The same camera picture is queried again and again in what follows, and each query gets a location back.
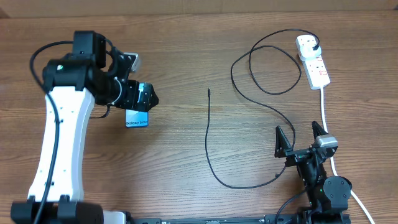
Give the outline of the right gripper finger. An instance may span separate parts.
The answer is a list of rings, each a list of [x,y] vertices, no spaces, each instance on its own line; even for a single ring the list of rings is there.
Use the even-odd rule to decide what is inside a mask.
[[[313,131],[313,137],[316,139],[319,136],[327,135],[328,132],[325,131],[317,121],[312,121],[312,131]]]
[[[274,156],[286,157],[287,153],[292,151],[292,146],[280,126],[275,128],[275,137],[276,142]]]

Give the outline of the Samsung Galaxy smartphone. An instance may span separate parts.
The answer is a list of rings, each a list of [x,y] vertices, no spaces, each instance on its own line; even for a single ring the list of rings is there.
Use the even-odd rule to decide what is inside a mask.
[[[129,100],[129,106],[125,110],[125,122],[127,128],[141,128],[149,125],[149,112],[140,112],[136,110],[136,104],[139,97],[139,84],[134,86],[133,96]]]

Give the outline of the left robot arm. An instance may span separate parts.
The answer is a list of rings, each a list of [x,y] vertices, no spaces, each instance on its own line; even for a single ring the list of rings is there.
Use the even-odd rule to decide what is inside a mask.
[[[132,223],[129,212],[84,200],[82,164],[95,105],[125,112],[127,128],[149,124],[159,102],[150,83],[131,80],[139,56],[118,50],[94,31],[76,31],[72,51],[52,59],[37,79],[45,93],[46,124],[38,169],[27,200],[14,202],[15,223]]]

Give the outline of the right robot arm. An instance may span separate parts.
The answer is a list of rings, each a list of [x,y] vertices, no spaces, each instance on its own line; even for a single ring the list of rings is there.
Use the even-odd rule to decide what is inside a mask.
[[[285,158],[286,167],[296,167],[304,189],[288,199],[275,215],[274,223],[350,223],[348,209],[352,183],[342,176],[327,176],[323,163],[334,156],[337,139],[316,121],[312,122],[314,143],[306,149],[295,150],[280,126],[275,128],[275,153]],[[306,194],[309,206],[300,207],[295,214],[281,215],[283,209],[296,198]]]

